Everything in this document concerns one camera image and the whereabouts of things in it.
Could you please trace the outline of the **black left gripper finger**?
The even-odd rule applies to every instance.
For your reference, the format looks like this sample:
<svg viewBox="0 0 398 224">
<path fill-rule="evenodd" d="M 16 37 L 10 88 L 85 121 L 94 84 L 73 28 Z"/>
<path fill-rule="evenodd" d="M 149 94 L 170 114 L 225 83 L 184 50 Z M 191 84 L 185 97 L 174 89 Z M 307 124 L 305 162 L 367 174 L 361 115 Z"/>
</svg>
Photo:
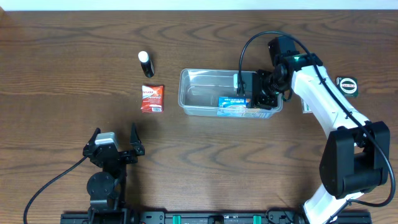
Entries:
<svg viewBox="0 0 398 224">
<path fill-rule="evenodd" d="M 142 142 L 139 139 L 136 125 L 134 123 L 132 123 L 132 125 L 131 125 L 131 135 L 130 135 L 129 143 L 133 149 L 141 149 L 142 148 Z"/>
<path fill-rule="evenodd" d="M 93 133 L 93 135 L 92 135 L 92 137 L 90 137 L 90 140 L 88 141 L 88 145 L 95 144 L 95 139 L 96 139 L 97 135 L 100 134 L 100 133 L 101 133 L 100 128 L 96 128 L 94 133 Z"/>
</svg>

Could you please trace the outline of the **blue Cool Fever box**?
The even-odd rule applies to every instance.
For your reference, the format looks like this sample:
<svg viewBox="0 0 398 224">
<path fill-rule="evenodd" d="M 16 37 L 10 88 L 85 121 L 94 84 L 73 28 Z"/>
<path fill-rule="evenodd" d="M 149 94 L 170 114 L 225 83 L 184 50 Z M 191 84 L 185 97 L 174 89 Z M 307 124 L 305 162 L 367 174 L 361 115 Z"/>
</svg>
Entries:
<svg viewBox="0 0 398 224">
<path fill-rule="evenodd" d="M 250 98 L 221 96 L 218 98 L 217 116 L 267 119 L 272 114 L 259 108 L 253 108 Z"/>
</svg>

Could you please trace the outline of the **white Panadol box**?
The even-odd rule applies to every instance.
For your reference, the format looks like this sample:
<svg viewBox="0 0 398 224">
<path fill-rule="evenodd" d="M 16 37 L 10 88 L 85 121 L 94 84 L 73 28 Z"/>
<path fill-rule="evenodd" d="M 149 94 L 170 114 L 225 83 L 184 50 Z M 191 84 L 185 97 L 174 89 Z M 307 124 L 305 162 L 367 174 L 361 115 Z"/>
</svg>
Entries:
<svg viewBox="0 0 398 224">
<path fill-rule="evenodd" d="M 303 114 L 312 113 L 312 110 L 310 109 L 309 105 L 303 99 L 301 99 L 301 105 L 302 105 L 302 113 Z"/>
</svg>

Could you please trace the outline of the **clear plastic container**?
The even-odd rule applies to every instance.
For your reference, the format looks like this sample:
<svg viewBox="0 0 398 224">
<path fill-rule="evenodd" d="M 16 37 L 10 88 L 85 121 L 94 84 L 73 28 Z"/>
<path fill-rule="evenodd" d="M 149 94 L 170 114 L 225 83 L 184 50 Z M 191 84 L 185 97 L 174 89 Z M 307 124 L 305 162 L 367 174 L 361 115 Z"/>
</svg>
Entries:
<svg viewBox="0 0 398 224">
<path fill-rule="evenodd" d="M 233 86 L 233 75 L 237 70 L 212 70 L 186 68 L 181 71 L 178 104 L 188 115 L 217 116 L 218 98 L 238 96 Z M 282 97 L 278 96 L 278 107 L 265 110 L 272 115 L 283 108 Z"/>
</svg>

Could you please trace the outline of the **green Zam-Buk tin box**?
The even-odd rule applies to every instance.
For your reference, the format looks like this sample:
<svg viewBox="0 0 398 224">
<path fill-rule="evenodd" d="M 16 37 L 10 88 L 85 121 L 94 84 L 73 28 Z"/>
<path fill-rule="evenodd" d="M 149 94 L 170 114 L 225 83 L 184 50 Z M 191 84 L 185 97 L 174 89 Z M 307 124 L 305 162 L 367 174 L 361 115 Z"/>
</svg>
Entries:
<svg viewBox="0 0 398 224">
<path fill-rule="evenodd" d="M 336 87 L 342 95 L 356 98 L 359 95 L 358 81 L 353 77 L 337 77 Z"/>
</svg>

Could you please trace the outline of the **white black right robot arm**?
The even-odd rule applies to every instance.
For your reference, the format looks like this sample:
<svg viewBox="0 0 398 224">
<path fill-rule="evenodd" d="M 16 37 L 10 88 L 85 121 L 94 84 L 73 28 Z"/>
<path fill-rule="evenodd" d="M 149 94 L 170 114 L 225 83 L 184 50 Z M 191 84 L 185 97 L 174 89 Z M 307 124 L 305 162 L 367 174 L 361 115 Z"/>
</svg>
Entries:
<svg viewBox="0 0 398 224">
<path fill-rule="evenodd" d="M 396 178 L 389 161 L 390 131 L 371 122 L 334 86 L 323 62 L 295 37 L 275 31 L 268 43 L 273 71 L 252 79 L 253 108 L 272 109 L 287 91 L 306 102 L 327 137 L 319 166 L 321 186 L 302 206 L 297 220 L 332 223 L 352 203 L 385 207 L 394 198 Z"/>
</svg>

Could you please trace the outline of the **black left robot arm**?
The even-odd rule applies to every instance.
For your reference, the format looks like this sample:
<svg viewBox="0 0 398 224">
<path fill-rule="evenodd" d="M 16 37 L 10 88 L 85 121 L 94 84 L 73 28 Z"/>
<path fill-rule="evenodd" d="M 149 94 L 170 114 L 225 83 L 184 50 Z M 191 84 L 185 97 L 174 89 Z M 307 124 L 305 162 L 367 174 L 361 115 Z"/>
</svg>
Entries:
<svg viewBox="0 0 398 224">
<path fill-rule="evenodd" d="M 100 128 L 96 128 L 83 148 L 83 155 L 102 169 L 101 172 L 92 175 L 86 185 L 90 195 L 90 208 L 94 215 L 124 211 L 126 166 L 137 163 L 138 157 L 145 154 L 135 124 L 131 126 L 129 144 L 131 150 L 120 151 L 114 132 L 102 133 Z"/>
</svg>

